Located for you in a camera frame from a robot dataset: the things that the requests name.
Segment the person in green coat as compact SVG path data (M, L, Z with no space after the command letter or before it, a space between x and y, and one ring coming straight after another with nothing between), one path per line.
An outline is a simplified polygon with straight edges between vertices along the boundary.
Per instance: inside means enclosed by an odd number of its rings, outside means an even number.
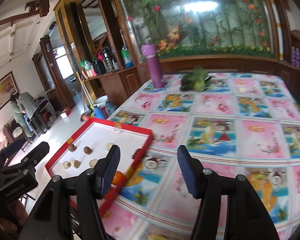
M16 123L18 123L22 127L25 135L29 139L31 139L33 136L33 133L29 130L29 128L24 120L24 114L21 111L21 109L19 108L19 106L17 105L17 98L14 94L11 94L11 97L10 97L10 107L11 107L12 115L13 115Z

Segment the purple bottles on shelf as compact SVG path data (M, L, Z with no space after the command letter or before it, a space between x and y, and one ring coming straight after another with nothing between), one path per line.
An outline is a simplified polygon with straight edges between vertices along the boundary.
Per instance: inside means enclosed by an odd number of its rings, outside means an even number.
M300 67L300 51L295 47L292 47L291 51L291 65L296 68Z

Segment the brown longan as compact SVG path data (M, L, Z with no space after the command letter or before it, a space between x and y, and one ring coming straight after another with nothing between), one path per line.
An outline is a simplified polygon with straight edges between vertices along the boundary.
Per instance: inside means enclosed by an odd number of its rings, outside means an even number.
M74 144L69 144L68 150L69 150L70 152L74 152L74 151L76 150L76 146L75 146Z

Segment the person in grey coat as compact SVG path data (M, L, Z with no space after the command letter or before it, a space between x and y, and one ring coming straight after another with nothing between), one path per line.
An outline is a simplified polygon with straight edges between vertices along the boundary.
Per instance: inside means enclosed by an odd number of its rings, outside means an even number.
M43 119L39 106L33 96L28 92L20 93L17 96L17 104L22 112L25 112L30 121L35 125L40 133L46 133L50 128Z

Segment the green leafy vegetable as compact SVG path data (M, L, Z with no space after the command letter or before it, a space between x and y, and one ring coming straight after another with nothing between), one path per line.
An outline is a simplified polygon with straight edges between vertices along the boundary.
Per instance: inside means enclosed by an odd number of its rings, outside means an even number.
M206 89L206 84L212 79L209 76L209 71L204 69L202 66L195 66L193 71L185 74L180 83L181 91L194 90L202 92Z

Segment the framed wall painting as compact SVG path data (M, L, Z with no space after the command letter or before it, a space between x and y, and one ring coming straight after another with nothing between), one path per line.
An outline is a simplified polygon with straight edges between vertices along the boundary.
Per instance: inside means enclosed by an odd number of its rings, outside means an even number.
M9 72L0 79L0 110L8 103L12 94L19 92L14 75Z

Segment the orange tangerine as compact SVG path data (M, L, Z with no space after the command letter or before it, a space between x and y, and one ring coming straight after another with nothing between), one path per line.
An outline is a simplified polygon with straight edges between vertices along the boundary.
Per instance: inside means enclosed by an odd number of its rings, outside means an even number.
M127 178L125 174L120 171L116 171L111 183L114 186L124 186L126 182L127 182Z
M112 186L110 188L109 192L104 195L104 199L108 200L112 196L112 194L113 194L114 191L115 191L115 187Z

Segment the grey blue thermos on floor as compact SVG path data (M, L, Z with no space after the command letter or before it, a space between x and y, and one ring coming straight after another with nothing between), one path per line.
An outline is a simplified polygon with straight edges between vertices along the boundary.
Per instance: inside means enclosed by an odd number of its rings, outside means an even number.
M117 106L115 106L110 101L107 101L106 105L105 105L105 109L106 109L107 115L111 116L117 110Z

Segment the red white shallow box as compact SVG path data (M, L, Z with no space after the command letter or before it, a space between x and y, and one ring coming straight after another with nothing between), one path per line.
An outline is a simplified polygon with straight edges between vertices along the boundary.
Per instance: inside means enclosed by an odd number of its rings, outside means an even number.
M51 177L55 175L60 175L63 178L78 176L89 168L89 161L91 159L100 160L104 158L108 153L106 145L112 142L120 148L121 152L117 171L124 173L127 181L129 181L133 173L137 170L139 163L141 163L141 159L147 152L153 138L152 130L147 128L91 118L61 146L46 163L45 168ZM68 150L69 144L76 146L74 152ZM85 154L83 152L85 146L90 147L93 152L91 154ZM142 157L140 160L133 160L132 156L138 148L142 150ZM66 160L69 162L79 160L81 165L79 168L71 166L65 170L62 167L62 162ZM99 212L102 216L106 214L112 202L124 187L112 186L115 187L112 196L108 200L103 199L100 201L101 206L99 207Z

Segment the floral glass partition panel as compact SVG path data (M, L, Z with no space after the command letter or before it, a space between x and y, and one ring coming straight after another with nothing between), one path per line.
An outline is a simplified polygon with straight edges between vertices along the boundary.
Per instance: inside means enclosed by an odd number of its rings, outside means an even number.
M274 57L265 0L119 0L136 57L153 45L160 59L196 55Z

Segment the colourful fruit print tablecloth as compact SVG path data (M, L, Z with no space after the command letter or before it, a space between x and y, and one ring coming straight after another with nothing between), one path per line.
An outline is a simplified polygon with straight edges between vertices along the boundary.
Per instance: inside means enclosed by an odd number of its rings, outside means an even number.
M177 148L220 176L245 175L280 239L300 223L300 102L274 75L212 73L203 92L145 83L111 116L152 130L141 164L103 218L114 239L189 239L200 206L188 192ZM238 91L245 87L246 93Z

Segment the wooden sideboard cabinet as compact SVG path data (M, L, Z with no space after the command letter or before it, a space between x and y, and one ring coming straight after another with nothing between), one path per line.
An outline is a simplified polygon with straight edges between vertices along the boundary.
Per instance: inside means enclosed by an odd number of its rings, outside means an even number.
M126 102L142 85L137 67L117 70L84 81L93 88L101 84L108 100L119 107Z

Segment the small beige cake cube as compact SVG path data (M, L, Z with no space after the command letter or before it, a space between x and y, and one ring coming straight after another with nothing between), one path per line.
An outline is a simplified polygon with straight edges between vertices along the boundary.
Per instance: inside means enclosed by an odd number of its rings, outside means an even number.
M79 168L81 165L81 162L79 160L72 160L71 161L71 166L73 166L74 168Z

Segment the brown round longan fruit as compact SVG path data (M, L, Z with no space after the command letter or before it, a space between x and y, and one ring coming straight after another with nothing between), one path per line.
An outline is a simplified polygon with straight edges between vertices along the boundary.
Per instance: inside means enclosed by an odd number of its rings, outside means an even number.
M93 152L93 150L92 150L90 147L85 146L85 147L83 148L83 152L84 152L85 154L91 154L91 153Z

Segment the black kettle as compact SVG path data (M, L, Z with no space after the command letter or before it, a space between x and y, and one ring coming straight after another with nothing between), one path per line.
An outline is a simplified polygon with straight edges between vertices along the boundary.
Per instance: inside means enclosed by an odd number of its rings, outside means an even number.
M111 56L111 53L110 53L108 47L104 47L101 50L101 53L102 53L102 56L103 56L103 62L104 62L104 65L107 69L107 72L113 71L114 66L113 66L113 62L112 62L112 56Z

